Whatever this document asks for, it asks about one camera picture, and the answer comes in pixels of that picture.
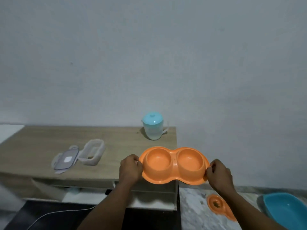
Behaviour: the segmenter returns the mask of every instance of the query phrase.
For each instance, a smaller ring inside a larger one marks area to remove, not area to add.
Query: person's right arm
[[[212,188],[229,205],[242,230],[287,230],[261,213],[236,192],[230,169],[226,168],[220,160],[211,162],[206,175]]]

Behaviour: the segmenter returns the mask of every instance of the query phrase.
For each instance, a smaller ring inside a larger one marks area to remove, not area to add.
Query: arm
[[[121,161],[118,185],[88,214],[77,230],[122,228],[130,190],[143,172],[142,163],[138,159],[138,156],[132,154]]]
[[[243,230],[286,230],[236,192],[230,169],[220,160],[211,162],[206,175],[212,188],[227,202]]]

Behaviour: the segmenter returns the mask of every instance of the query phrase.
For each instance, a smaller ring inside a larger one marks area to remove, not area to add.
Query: wooden tabletop
[[[71,145],[82,150],[90,139],[103,139],[106,150],[96,166],[76,164],[55,174],[52,159]],[[176,128],[158,140],[149,140],[141,127],[39,127],[26,126],[0,144],[0,172],[33,178],[118,179],[120,161],[134,153],[140,156],[149,147],[177,148]]]

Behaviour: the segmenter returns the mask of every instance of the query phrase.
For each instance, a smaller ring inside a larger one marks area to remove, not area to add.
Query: plastic pitcher
[[[163,117],[158,112],[149,112],[142,119],[145,133],[149,139],[157,140],[161,137],[161,135],[168,131],[165,129],[163,131]]]

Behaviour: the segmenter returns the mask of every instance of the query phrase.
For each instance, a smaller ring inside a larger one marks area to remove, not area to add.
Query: person's left hand
[[[119,184],[124,184],[131,188],[142,177],[143,165],[138,160],[137,155],[131,154],[120,162]]]

